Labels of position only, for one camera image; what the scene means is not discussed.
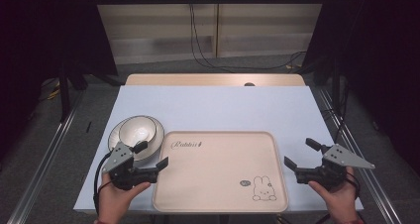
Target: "person's left hand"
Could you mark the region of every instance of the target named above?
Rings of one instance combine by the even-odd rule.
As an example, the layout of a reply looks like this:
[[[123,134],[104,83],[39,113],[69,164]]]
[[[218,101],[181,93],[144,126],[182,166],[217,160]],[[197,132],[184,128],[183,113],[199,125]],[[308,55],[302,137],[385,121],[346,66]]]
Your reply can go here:
[[[109,173],[102,173],[102,185],[109,181]],[[127,212],[133,198],[150,186],[149,182],[142,182],[127,191],[115,187],[112,182],[104,186],[99,193],[98,221],[107,224],[118,223]]]

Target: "white tabletop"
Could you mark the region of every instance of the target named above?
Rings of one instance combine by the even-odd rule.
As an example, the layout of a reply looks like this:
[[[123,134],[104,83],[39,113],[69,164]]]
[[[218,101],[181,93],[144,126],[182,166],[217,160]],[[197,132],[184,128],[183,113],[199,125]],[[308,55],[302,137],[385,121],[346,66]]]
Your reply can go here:
[[[100,160],[109,152],[108,137],[118,123],[138,115],[158,119],[166,134],[171,131],[271,133],[277,143],[289,198],[286,211],[326,210],[321,197],[308,185],[298,184],[293,171],[283,164],[284,156],[288,156],[299,167],[315,168],[321,165],[321,153],[306,146],[305,139],[333,144],[309,87],[136,85],[122,86],[120,89],[74,210],[95,212],[92,201],[94,173]],[[144,168],[154,167],[157,162],[158,154],[155,154],[140,165]],[[129,210],[159,213],[153,206],[154,188],[153,184],[138,195]],[[357,209],[363,209],[359,200],[356,205]]]

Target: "beige wall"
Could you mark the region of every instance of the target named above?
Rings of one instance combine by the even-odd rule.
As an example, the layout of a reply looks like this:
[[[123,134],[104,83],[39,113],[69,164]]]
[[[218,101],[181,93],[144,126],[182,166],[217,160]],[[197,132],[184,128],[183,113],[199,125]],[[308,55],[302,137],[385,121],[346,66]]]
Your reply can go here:
[[[297,4],[194,5],[194,13],[199,39],[211,44],[208,56],[270,55],[306,50],[320,8]],[[191,34],[188,5],[113,5],[98,9],[114,56],[139,59],[151,52],[137,49],[136,42],[176,42]],[[263,40],[266,47],[253,44],[253,40]],[[190,47],[185,48],[185,55],[188,50]]]

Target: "human hand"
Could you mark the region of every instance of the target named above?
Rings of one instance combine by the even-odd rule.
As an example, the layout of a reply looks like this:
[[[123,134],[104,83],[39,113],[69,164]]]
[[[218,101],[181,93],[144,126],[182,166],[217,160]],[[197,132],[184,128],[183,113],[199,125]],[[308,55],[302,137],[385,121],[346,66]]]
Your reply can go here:
[[[109,173],[102,173],[102,185],[111,181]],[[111,182],[106,184],[99,193],[100,222],[116,224],[127,212],[131,201],[139,193],[150,187],[149,182],[142,182],[130,190],[119,189]]]
[[[347,178],[354,181],[352,177],[353,169],[347,167],[346,170],[351,174],[348,174]],[[309,181],[308,184],[324,199],[335,223],[346,223],[359,219],[355,204],[356,189],[350,183],[345,181],[342,185],[330,191],[316,181]]]

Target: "beige tray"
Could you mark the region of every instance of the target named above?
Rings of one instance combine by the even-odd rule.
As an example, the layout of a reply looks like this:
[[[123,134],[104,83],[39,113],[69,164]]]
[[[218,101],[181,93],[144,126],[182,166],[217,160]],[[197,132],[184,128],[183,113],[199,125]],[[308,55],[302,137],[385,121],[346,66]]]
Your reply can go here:
[[[171,132],[160,158],[154,206],[173,213],[278,213],[287,194],[266,132]]]

